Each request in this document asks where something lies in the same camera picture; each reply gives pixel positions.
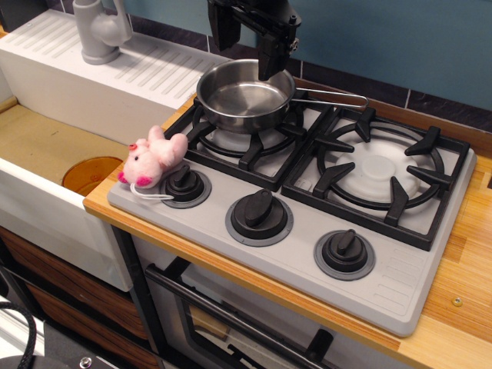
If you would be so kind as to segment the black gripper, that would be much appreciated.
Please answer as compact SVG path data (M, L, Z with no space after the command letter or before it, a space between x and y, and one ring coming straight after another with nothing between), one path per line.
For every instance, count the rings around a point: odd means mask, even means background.
M222 52L240 41L241 26L267 30L258 49L258 78L267 81L285 70L298 48L301 16L289 1L208 1L208 19L216 48Z

